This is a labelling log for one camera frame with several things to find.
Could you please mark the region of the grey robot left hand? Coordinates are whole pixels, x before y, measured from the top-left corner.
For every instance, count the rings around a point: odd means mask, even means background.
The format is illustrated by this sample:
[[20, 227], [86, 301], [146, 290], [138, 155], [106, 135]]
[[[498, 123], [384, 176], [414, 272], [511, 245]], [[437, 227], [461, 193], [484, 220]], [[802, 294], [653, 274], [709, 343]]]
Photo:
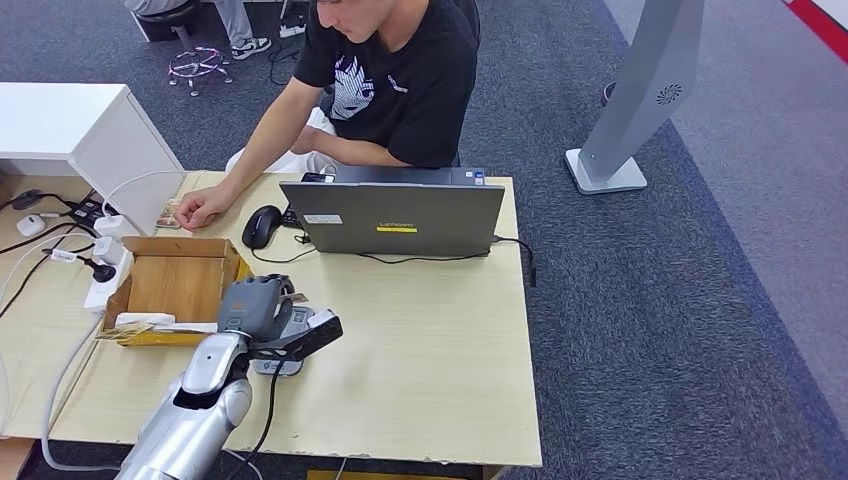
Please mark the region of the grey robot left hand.
[[281, 337], [293, 313], [294, 284], [287, 275], [248, 276], [232, 283], [217, 313], [217, 332], [242, 332], [255, 342]]

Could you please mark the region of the person's left hand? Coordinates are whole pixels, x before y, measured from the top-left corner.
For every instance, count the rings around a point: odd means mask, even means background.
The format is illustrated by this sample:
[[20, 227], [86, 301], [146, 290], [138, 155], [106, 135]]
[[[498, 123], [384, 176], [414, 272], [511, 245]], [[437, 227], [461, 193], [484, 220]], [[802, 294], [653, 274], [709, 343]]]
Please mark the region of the person's left hand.
[[323, 130], [306, 125], [290, 147], [290, 151], [297, 155], [316, 151], [320, 146], [320, 142], [326, 136], [327, 134]]

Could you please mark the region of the person's right hand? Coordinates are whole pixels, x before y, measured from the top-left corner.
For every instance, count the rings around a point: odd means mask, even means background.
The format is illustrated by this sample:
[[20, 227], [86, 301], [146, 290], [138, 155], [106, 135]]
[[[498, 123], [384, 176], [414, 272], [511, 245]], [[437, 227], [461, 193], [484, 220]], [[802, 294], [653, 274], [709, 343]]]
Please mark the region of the person's right hand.
[[236, 198], [237, 194], [223, 184], [192, 191], [183, 196], [174, 218], [183, 229], [194, 231], [226, 213]]

